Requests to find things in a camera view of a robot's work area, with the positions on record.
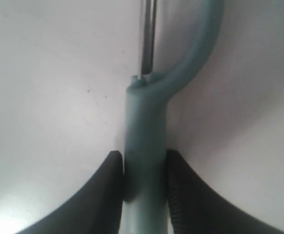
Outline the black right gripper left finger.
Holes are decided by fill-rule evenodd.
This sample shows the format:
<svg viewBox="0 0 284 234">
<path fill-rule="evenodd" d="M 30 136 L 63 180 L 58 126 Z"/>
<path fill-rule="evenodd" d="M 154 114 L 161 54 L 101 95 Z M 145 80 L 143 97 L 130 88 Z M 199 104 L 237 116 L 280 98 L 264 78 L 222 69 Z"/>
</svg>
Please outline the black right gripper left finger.
<svg viewBox="0 0 284 234">
<path fill-rule="evenodd" d="M 85 185 L 22 234 L 117 234 L 124 192 L 123 161 L 111 151 Z"/>
</svg>

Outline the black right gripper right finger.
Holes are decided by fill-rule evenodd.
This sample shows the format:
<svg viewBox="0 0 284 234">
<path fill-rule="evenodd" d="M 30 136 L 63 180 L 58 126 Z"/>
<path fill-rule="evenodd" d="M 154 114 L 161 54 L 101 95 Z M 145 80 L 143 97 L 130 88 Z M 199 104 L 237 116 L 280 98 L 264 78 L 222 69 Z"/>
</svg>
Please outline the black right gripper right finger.
<svg viewBox="0 0 284 234">
<path fill-rule="evenodd" d="M 176 234 L 281 234 L 210 188 L 182 155 L 166 153 L 167 200 Z"/>
</svg>

